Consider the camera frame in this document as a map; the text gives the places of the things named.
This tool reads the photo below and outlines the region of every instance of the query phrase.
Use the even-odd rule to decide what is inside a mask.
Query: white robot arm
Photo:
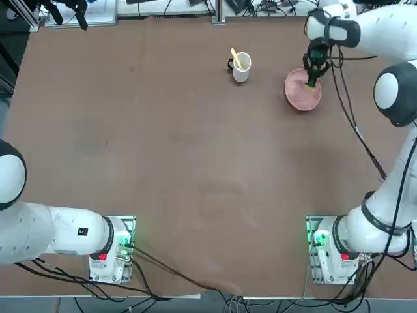
[[[132,220],[67,207],[18,202],[26,184],[22,155],[0,139],[0,265],[31,260],[43,253],[89,255],[90,278],[130,280]]]
[[[378,110],[396,127],[409,125],[409,134],[382,186],[367,194],[349,214],[326,216],[319,224],[314,242],[326,284],[345,284],[358,266],[359,253],[384,252],[405,162],[417,138],[414,122],[417,119],[417,7],[390,5],[359,16],[351,8],[352,2],[343,0],[313,12],[306,25],[306,34],[316,46],[319,43],[321,49],[323,46],[346,46],[399,62],[379,74],[373,94]],[[309,76],[317,76],[314,70],[308,72]],[[417,220],[416,160],[414,155],[389,253],[408,248],[407,228]]]

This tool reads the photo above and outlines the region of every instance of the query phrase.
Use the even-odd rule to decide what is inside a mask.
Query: cable
[[[146,279],[145,273],[143,272],[142,267],[138,264],[137,261],[135,261],[133,259],[130,259],[130,261],[132,262],[133,265],[135,265],[135,267],[139,271],[140,275],[142,276],[142,280],[143,280],[143,283],[146,287],[146,290],[148,291],[149,295],[151,295],[152,299],[154,299],[155,301],[169,301],[169,300],[171,300],[171,298],[162,298],[162,297],[159,297],[159,296],[155,295],[155,293],[153,293],[151,288],[149,287],[149,284],[147,282],[147,279]]]
[[[74,300],[75,300],[75,302],[76,302],[76,305],[77,305],[77,307],[78,307],[78,310],[79,310],[81,313],[84,313],[83,309],[80,307],[80,305],[79,305],[79,303],[78,303],[77,298],[74,298]]]
[[[388,256],[389,258],[392,258],[394,261],[398,262],[400,265],[402,265],[403,267],[405,267],[406,269],[410,270],[410,271],[417,271],[417,267],[409,267],[407,264],[405,264],[404,262],[402,262],[399,259],[393,258],[392,256]]]
[[[342,59],[339,60],[339,66],[338,66],[339,68],[341,66],[343,66],[343,54],[341,54],[340,56],[342,56]],[[352,127],[352,129],[353,129],[354,133],[356,134],[356,136],[358,137],[359,141],[364,146],[367,154],[371,158],[372,163],[375,165],[376,169],[378,170],[379,175],[381,176],[381,178],[383,180],[385,180],[386,179],[386,174],[385,174],[385,171],[383,170],[381,164],[379,163],[379,161],[377,160],[377,158],[375,157],[375,155],[371,152],[371,150],[369,149],[369,147],[366,145],[365,141],[362,139],[362,136],[359,134],[358,129],[355,127],[354,123],[349,118],[349,114],[347,113],[347,110],[345,108],[345,105],[344,105],[343,100],[342,100],[341,95],[340,95],[338,83],[336,81],[336,75],[334,73],[334,67],[335,67],[335,64],[332,62],[331,69],[332,69],[334,87],[336,88],[336,93],[338,94],[339,102],[340,102],[341,108],[343,110],[343,113],[345,114],[345,117],[347,118],[350,126]],[[342,81],[344,81],[344,85],[345,85],[346,84],[346,81],[344,80],[344,77],[342,77]]]
[[[141,313],[145,313],[146,311],[148,311],[150,308],[152,308],[155,305],[155,303],[156,303],[156,301],[151,303],[145,310],[141,311]]]
[[[75,18],[76,17],[76,15],[75,15],[75,13],[74,13],[74,15],[68,20],[68,21],[66,21],[65,23],[62,23],[61,25],[59,25],[59,24],[56,24],[55,22],[53,22],[53,21],[51,21],[45,14],[44,14],[44,12],[43,11],[41,11],[41,10],[39,10],[39,12],[45,17],[45,19],[47,19],[50,23],[52,23],[52,24],[54,24],[54,25],[56,25],[56,26],[62,26],[62,25],[65,25],[65,24],[68,24],[69,22],[71,22],[72,21],[72,19],[73,18]]]
[[[167,9],[168,9],[169,5],[171,4],[171,1],[172,1],[172,0],[169,0],[169,1],[168,1],[168,4],[167,4],[167,6],[165,7],[164,14],[163,14],[162,16],[165,16],[165,13],[167,12]]]
[[[369,267],[369,263],[368,264],[366,264],[366,270],[365,270],[365,280],[367,280],[367,269],[368,269],[368,267]],[[336,308],[335,306],[334,306],[334,304],[333,303],[331,303],[331,305],[332,305],[332,307],[336,310],[336,311],[338,311],[338,312],[342,312],[342,313],[352,313],[352,312],[354,312],[354,311],[356,311],[358,308],[359,308],[359,306],[362,304],[362,301],[364,300],[364,297],[365,297],[365,292],[363,292],[362,293],[362,296],[361,296],[361,298],[360,298],[360,300],[359,300],[359,303],[353,308],[353,309],[351,309],[351,310],[340,310],[340,309],[338,309],[338,308]]]
[[[22,263],[15,263],[15,265],[17,265],[18,267],[24,269],[25,271],[28,271],[28,272],[30,272],[32,274],[35,274],[36,276],[41,276],[41,277],[44,277],[44,278],[50,278],[50,279],[54,279],[54,280],[59,280],[61,282],[69,282],[71,284],[78,284],[79,283],[79,282],[77,282],[75,280],[69,280],[69,279],[65,279],[65,278],[51,276],[51,275],[47,275],[47,274],[41,273],[41,272],[36,271],[35,269],[32,269],[32,268],[30,268],[30,267],[28,267],[28,266],[26,266],[26,265],[24,265]],[[149,295],[147,293],[147,291],[142,290],[142,289],[139,289],[139,288],[132,288],[132,287],[128,287],[128,286],[123,286],[123,285],[118,285],[118,284],[112,284],[112,283],[109,283],[109,282],[90,282],[89,281],[88,284],[90,284],[90,285],[113,286],[113,287],[117,287],[117,288],[120,288],[120,289],[138,291],[138,292],[144,293],[146,295]]]
[[[341,76],[341,80],[342,80],[342,83],[343,83],[343,87],[345,88],[345,93],[346,93],[346,97],[347,97],[347,103],[349,105],[349,111],[351,112],[352,123],[355,126],[355,128],[357,129],[358,128],[358,125],[356,124],[356,119],[354,118],[354,114],[353,114],[351,96],[349,96],[349,92],[347,90],[347,85],[346,85],[346,80],[345,80],[345,75],[343,75],[342,64],[343,64],[344,58],[343,58],[343,53],[341,51],[340,46],[339,46],[339,60],[341,60],[341,62],[342,62],[340,64],[339,71],[340,71],[340,76]]]
[[[177,276],[181,277],[182,279],[185,279],[185,280],[186,280],[186,281],[188,281],[188,282],[191,282],[192,284],[194,284],[194,285],[196,285],[196,286],[198,286],[198,287],[200,287],[200,288],[203,288],[203,289],[206,289],[206,290],[214,290],[214,291],[217,291],[217,292],[218,292],[218,293],[222,296],[223,300],[224,300],[225,302],[227,302],[226,298],[223,296],[223,294],[221,293],[221,291],[220,291],[219,289],[217,289],[217,288],[213,288],[213,287],[210,287],[210,286],[207,286],[207,285],[204,285],[204,284],[201,284],[201,283],[199,283],[199,282],[196,282],[194,279],[191,279],[190,277],[188,277],[188,276],[186,276],[186,275],[182,274],[181,272],[179,272],[179,271],[177,271],[177,270],[173,269],[172,267],[170,267],[170,266],[166,265],[164,262],[162,262],[162,261],[160,261],[160,260],[158,260],[158,259],[154,258],[154,257],[153,257],[153,256],[151,256],[149,253],[147,253],[147,252],[143,251],[143,250],[142,250],[142,249],[140,249],[140,248],[137,248],[137,247],[132,246],[132,245],[125,245],[125,246],[127,246],[127,247],[129,247],[129,248],[133,248],[134,250],[136,250],[136,251],[140,252],[140,253],[141,253],[141,254],[143,254],[144,256],[146,256],[146,257],[148,257],[149,259],[151,259],[153,262],[155,262],[155,263],[157,263],[157,264],[161,265],[162,267],[164,267],[164,268],[165,268],[165,270],[170,271],[171,273],[173,273],[173,274],[175,274],[175,275],[177,275]]]
[[[149,300],[151,300],[151,299],[152,299],[152,298],[148,298],[148,299],[142,300],[141,302],[138,302],[138,303],[136,303],[135,305],[129,306],[127,309],[123,310],[123,311],[122,311],[122,312],[120,312],[120,313],[131,312],[133,308],[135,308],[135,307],[137,307],[137,306],[141,305],[142,303],[145,303],[145,302],[147,302],[147,301],[149,301]]]
[[[369,300],[365,300],[366,306],[367,306],[367,313],[371,313],[371,305],[369,303]]]
[[[373,278],[373,275],[376,273],[377,269],[381,266],[381,264],[384,261],[385,257],[387,257],[387,256],[389,257],[388,249],[390,248],[390,243],[391,243],[392,237],[394,236],[394,228],[395,228],[395,225],[397,223],[399,206],[400,206],[401,198],[402,198],[402,195],[403,195],[403,190],[404,190],[404,185],[405,185],[405,179],[407,177],[407,172],[408,172],[408,169],[409,169],[409,166],[410,166],[410,162],[411,162],[412,156],[413,156],[413,154],[414,154],[414,152],[416,150],[416,147],[417,147],[417,138],[414,138],[414,142],[413,142],[412,147],[410,149],[410,153],[409,153],[409,155],[407,157],[407,161],[406,161],[406,163],[404,165],[403,175],[401,177],[401,183],[400,183],[399,191],[398,191],[397,203],[395,205],[394,217],[393,217],[393,220],[392,220],[392,226],[391,226],[390,233],[388,235],[388,240],[387,240],[387,243],[386,243],[384,252],[382,253],[381,259],[378,261],[378,263],[376,264],[376,266],[373,266],[369,277],[367,277],[367,279],[365,279],[364,283],[360,286],[359,291],[357,293],[355,293],[353,295],[349,295],[349,296],[347,296],[347,297],[345,297],[343,299],[337,299],[338,302],[341,301],[344,304],[350,303],[351,301],[357,299],[362,293],[364,293],[365,290],[366,290],[366,288],[367,288],[367,286],[371,282],[371,280]],[[402,263],[398,259],[393,258],[393,260],[395,260],[395,261],[397,261],[399,263]]]
[[[291,10],[290,12],[294,12],[294,15],[297,16],[297,12],[295,10],[295,7],[293,6],[293,3],[291,2],[291,0],[288,0],[289,4],[291,5]]]
[[[410,163],[411,163],[412,156],[413,156],[413,154],[416,150],[416,147],[417,147],[417,138],[414,138],[414,142],[412,143],[409,156],[407,157],[407,161],[405,162],[405,165],[404,165],[403,176],[401,177],[401,183],[400,183],[399,190],[398,190],[397,203],[395,205],[394,217],[392,219],[392,226],[391,226],[391,230],[390,230],[390,233],[389,233],[389,236],[388,236],[388,240],[387,240],[387,243],[386,243],[386,246],[385,246],[385,249],[384,249],[384,253],[382,254],[382,257],[379,260],[379,262],[376,264],[375,268],[372,269],[371,274],[369,276],[369,280],[364,282],[364,285],[361,287],[361,290],[366,288],[369,285],[373,275],[375,274],[377,269],[381,266],[385,257],[388,256],[388,249],[390,248],[390,243],[391,243],[392,237],[394,236],[394,228],[395,228],[395,225],[397,224],[399,205],[401,203],[401,198],[403,196],[405,179],[407,178],[407,172],[408,172],[408,169],[409,169],[409,166],[410,166]]]
[[[343,57],[344,61],[362,61],[362,60],[370,60],[377,58],[377,55],[372,55],[371,57]],[[339,57],[331,57],[331,60],[338,60]]]
[[[208,10],[208,14],[209,14],[209,16],[213,16],[214,15],[214,13],[212,13],[211,12],[211,10],[210,10],[210,8],[209,8],[209,4],[207,3],[207,0],[203,0],[203,2],[204,2],[204,4],[206,5],[206,7],[207,7],[207,10]]]
[[[276,313],[280,311],[281,305],[282,305],[282,300],[280,301],[280,303],[278,304],[278,307],[276,308]]]
[[[41,261],[42,263],[45,263],[46,264],[46,262],[44,261],[44,260],[42,260],[42,259],[40,259],[40,258],[37,258],[39,261]],[[98,298],[98,299],[100,299],[100,300],[110,300],[110,301],[112,301],[112,302],[124,302],[126,299],[114,299],[114,298],[111,298],[110,296],[108,296],[105,292],[104,292],[104,290],[100,287],[100,286],[97,286],[96,285],[96,283],[95,282],[90,282],[89,280],[87,280],[87,279],[85,279],[85,278],[82,278],[82,277],[79,277],[79,276],[72,276],[72,275],[69,275],[67,272],[65,272],[64,270],[62,270],[61,268],[59,268],[59,267],[55,267],[58,271],[60,271],[60,273],[59,272],[57,272],[57,271],[52,271],[52,270],[50,270],[50,269],[47,269],[47,268],[45,268],[44,266],[42,266],[41,264],[39,264],[36,260],[32,260],[32,262],[37,266],[37,267],[39,267],[39,268],[41,268],[41,269],[43,269],[45,272],[47,272],[47,273],[51,273],[51,274],[55,274],[55,275],[59,275],[59,276],[64,276],[64,277],[67,277],[67,278],[70,278],[70,279],[72,279],[74,282],[77,282],[78,284],[80,284],[80,286],[82,286],[84,289],[86,289],[89,293],[91,293],[94,297],[96,297],[96,298]],[[101,291],[101,293],[104,295],[104,298],[102,298],[102,297],[100,297],[99,295],[97,295],[95,292],[93,292],[93,291],[91,291],[88,287],[86,287],[86,286],[84,286],[84,284],[92,284],[94,287],[96,287],[98,290],[100,290]]]

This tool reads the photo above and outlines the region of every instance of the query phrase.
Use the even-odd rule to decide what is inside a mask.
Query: brown table
[[[379,185],[330,74],[313,112],[285,103],[284,79],[308,45],[303,22],[249,18],[215,27],[209,18],[149,18],[31,35],[5,135],[27,161],[23,200],[136,215],[138,244],[196,280],[244,295],[300,297],[305,216],[347,213]],[[226,71],[231,46],[253,60],[242,86]],[[360,131],[389,169],[405,133],[373,103],[384,66],[347,61],[345,75]],[[49,260],[85,274],[80,257]],[[201,291],[144,268],[159,294]],[[13,265],[0,271],[2,295],[86,294]],[[386,260],[367,296],[415,298],[414,283]],[[137,278],[131,286],[142,285]],[[336,290],[310,279],[306,294]]]

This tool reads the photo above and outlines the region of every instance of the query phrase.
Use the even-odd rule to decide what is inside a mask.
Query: white mug
[[[252,60],[250,59],[250,56],[245,52],[239,52],[237,54],[237,57],[239,58],[243,70],[241,70],[238,67],[236,61],[233,58],[229,59],[229,62],[227,62],[227,67],[229,68],[229,70],[233,71],[233,78],[238,83],[244,83],[249,77],[249,71],[250,67],[252,66]]]

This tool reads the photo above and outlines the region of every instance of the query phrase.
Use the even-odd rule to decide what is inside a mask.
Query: mug handle
[[[233,64],[233,58],[231,57],[227,62],[227,67],[229,70],[233,70],[233,65],[230,65],[230,62]]]

